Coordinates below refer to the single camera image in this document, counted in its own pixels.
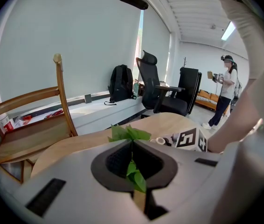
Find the dark jeans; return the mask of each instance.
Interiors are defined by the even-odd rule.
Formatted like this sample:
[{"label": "dark jeans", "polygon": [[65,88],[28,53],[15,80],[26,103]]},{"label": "dark jeans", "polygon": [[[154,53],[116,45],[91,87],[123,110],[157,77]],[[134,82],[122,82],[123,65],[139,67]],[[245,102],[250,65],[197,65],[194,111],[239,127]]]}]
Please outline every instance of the dark jeans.
[{"label": "dark jeans", "polygon": [[231,99],[228,99],[226,97],[223,97],[223,96],[220,96],[219,97],[218,103],[217,103],[217,106],[216,106],[215,115],[208,122],[208,124],[210,126],[218,125],[219,124],[219,121],[221,119],[221,116],[224,113],[224,111],[226,110],[227,106],[229,106],[230,101],[231,101]]}]

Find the wooden chair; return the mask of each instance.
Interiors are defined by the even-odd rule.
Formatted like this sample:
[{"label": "wooden chair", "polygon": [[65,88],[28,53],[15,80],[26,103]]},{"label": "wooden chair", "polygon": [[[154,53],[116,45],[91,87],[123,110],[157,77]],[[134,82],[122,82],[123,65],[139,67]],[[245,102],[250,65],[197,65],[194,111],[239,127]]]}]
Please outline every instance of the wooden chair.
[{"label": "wooden chair", "polygon": [[60,54],[55,54],[53,60],[56,63],[57,86],[34,91],[0,103],[0,114],[3,114],[17,107],[57,95],[61,100],[63,114],[6,133],[3,133],[0,128],[0,164],[22,162],[21,179],[17,179],[21,183],[30,177],[34,163],[46,148],[60,140],[77,136],[63,85],[62,57]]}]

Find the white t-shirt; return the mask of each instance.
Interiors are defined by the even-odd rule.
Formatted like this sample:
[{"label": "white t-shirt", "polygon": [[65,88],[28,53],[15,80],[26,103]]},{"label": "white t-shirt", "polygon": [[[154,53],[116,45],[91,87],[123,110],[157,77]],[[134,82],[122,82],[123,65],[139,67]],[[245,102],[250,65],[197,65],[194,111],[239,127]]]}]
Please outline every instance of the white t-shirt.
[{"label": "white t-shirt", "polygon": [[228,99],[233,99],[235,96],[235,88],[236,88],[236,80],[237,80],[237,72],[235,69],[232,70],[231,74],[226,71],[223,76],[223,80],[230,80],[234,84],[228,85],[223,82],[222,85],[222,91],[221,91],[221,96],[226,97]]}]

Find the office chair armrest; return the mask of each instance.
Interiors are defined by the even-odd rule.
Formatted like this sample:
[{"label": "office chair armrest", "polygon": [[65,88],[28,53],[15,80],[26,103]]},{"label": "office chair armrest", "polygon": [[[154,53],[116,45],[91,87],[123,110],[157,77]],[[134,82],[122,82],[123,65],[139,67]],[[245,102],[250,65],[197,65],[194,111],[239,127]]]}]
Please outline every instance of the office chair armrest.
[{"label": "office chair armrest", "polygon": [[173,87],[173,86],[162,86],[162,85],[156,85],[155,88],[159,90],[174,91],[174,92],[180,92],[180,91],[185,90],[185,88]]},{"label": "office chair armrest", "polygon": [[180,91],[184,91],[185,88],[180,88],[180,87],[172,87],[172,86],[162,86],[162,85],[156,85],[155,86],[156,89],[161,90],[161,94],[159,95],[159,99],[154,107],[154,113],[157,113],[158,110],[160,109],[162,102],[164,100],[164,97],[166,96],[166,93],[168,91],[172,91],[175,95],[176,92],[180,92]]}]

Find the fluorescent light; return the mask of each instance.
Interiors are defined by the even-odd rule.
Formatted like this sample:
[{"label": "fluorescent light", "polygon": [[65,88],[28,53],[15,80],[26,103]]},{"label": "fluorescent light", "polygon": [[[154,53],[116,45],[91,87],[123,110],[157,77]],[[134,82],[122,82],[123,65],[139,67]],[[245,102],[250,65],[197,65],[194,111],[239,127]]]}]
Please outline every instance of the fluorescent light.
[{"label": "fluorescent light", "polygon": [[221,37],[221,40],[226,41],[235,29],[236,29],[235,25],[230,21],[229,26],[226,28],[223,36]]}]

